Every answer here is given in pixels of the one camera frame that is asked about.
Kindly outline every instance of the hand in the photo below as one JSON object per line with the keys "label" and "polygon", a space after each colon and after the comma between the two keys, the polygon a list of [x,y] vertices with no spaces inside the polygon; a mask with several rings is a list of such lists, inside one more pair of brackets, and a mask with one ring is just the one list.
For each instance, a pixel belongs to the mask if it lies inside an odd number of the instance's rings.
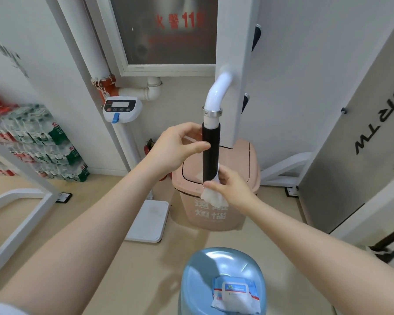
{"label": "hand", "polygon": [[247,209],[251,208],[258,198],[245,180],[239,173],[223,165],[219,165],[219,179],[221,184],[215,181],[205,181],[203,185],[205,188],[221,193],[231,206],[247,214]]}
{"label": "hand", "polygon": [[[188,136],[197,140],[191,142],[184,138]],[[176,170],[192,154],[200,153],[210,148],[210,143],[202,142],[201,125],[186,122],[169,127],[156,141],[153,148],[146,156],[146,161],[151,161],[152,166],[160,173],[161,177]]]}

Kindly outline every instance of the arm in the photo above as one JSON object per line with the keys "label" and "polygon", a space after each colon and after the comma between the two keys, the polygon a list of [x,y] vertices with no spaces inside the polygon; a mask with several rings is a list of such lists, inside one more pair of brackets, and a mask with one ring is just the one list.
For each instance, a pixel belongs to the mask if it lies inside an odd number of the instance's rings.
{"label": "arm", "polygon": [[394,269],[360,249],[299,222],[259,200],[224,166],[224,185],[206,181],[251,218],[309,281],[344,314],[394,314]]}
{"label": "arm", "polygon": [[[185,135],[200,141],[183,145]],[[163,132],[136,168],[21,267],[0,291],[0,302],[29,314],[82,313],[152,186],[210,148],[201,138],[201,125],[191,122]]]}

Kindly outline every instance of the white curved pipe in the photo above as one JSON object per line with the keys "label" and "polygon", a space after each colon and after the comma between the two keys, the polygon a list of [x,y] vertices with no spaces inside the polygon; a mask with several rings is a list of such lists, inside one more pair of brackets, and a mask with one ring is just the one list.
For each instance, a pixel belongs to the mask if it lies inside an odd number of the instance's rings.
{"label": "white curved pipe", "polygon": [[[230,72],[223,72],[219,75],[207,94],[206,103],[204,105],[205,110],[215,112],[221,110],[223,97],[232,84],[233,78]],[[215,129],[219,126],[219,117],[204,116],[203,122],[204,127],[207,129]]]}
{"label": "white curved pipe", "polygon": [[221,110],[223,97],[232,84],[232,79],[233,75],[230,72],[224,72],[219,75],[207,94],[206,103],[204,104],[205,110]]}
{"label": "white curved pipe", "polygon": [[133,96],[139,100],[155,100],[162,91],[162,81],[160,77],[149,76],[147,78],[147,87],[144,88],[120,88],[120,96]]}

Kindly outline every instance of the digital scale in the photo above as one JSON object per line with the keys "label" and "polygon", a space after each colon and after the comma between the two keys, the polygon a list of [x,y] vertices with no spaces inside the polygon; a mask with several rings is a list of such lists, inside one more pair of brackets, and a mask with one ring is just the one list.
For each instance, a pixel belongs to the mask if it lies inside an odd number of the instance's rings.
{"label": "digital scale", "polygon": [[[128,123],[140,115],[142,102],[137,97],[111,96],[106,98],[102,111],[105,120],[112,123],[128,165],[133,169],[141,157]],[[166,201],[151,200],[152,191],[149,196],[150,200],[144,201],[125,240],[157,243],[162,239],[169,204]]]}
{"label": "digital scale", "polygon": [[129,123],[140,115],[142,102],[136,97],[111,96],[105,100],[103,111],[106,121]]}

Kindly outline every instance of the forearm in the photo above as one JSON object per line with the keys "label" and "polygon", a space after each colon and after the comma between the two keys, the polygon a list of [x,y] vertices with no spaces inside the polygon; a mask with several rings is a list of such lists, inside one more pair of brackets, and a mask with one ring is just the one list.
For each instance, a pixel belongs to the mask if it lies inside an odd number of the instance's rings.
{"label": "forearm", "polygon": [[254,199],[248,216],[344,314],[394,314],[394,269]]}
{"label": "forearm", "polygon": [[0,291],[30,314],[82,313],[158,173],[145,161],[49,240]]}

